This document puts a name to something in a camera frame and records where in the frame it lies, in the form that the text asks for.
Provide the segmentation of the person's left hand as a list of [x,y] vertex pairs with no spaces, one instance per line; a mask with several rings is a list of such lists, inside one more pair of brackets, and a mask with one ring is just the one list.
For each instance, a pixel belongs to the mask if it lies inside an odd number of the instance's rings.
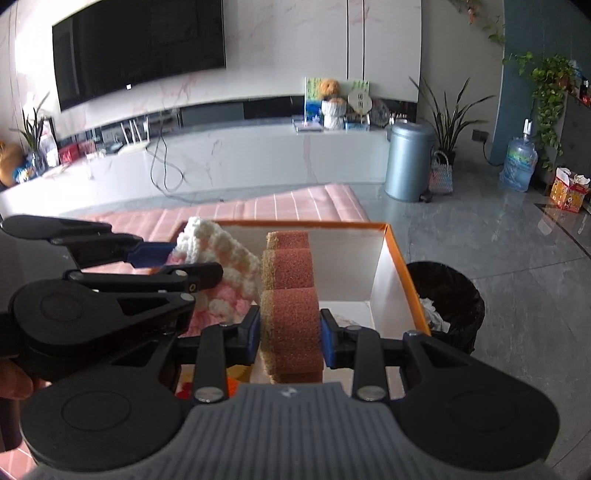
[[0,398],[25,400],[49,385],[41,379],[32,379],[10,360],[0,361]]

